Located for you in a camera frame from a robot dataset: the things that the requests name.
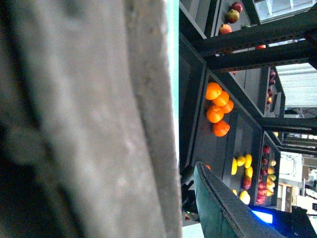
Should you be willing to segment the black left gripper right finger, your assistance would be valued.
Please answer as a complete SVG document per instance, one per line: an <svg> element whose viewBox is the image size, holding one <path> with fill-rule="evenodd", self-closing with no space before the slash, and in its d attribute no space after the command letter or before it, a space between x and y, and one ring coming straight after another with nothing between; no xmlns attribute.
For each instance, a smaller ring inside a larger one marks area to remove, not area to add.
<svg viewBox="0 0 317 238"><path fill-rule="evenodd" d="M204 163L194 169L199 219L206 238L278 238Z"/></svg>

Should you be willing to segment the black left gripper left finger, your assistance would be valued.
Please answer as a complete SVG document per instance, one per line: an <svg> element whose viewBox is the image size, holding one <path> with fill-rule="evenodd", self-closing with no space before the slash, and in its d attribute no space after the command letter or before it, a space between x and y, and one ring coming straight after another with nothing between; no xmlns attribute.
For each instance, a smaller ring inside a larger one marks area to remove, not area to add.
<svg viewBox="0 0 317 238"><path fill-rule="evenodd" d="M169 12L1 1L1 237L182 236Z"/></svg>

